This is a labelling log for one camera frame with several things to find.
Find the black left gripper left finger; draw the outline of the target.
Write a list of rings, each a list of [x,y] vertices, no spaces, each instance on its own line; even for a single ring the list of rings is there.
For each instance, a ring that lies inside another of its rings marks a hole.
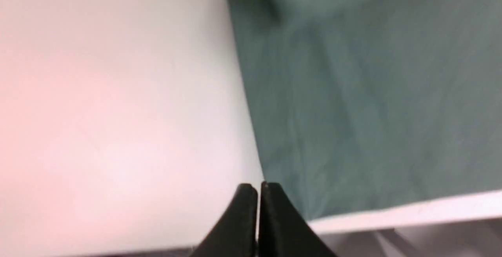
[[[254,257],[258,193],[240,184],[215,226],[192,252],[192,257]]]

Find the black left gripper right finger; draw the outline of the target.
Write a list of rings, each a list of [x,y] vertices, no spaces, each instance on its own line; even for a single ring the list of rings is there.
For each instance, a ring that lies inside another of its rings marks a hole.
[[[335,257],[276,182],[261,185],[259,257]]]

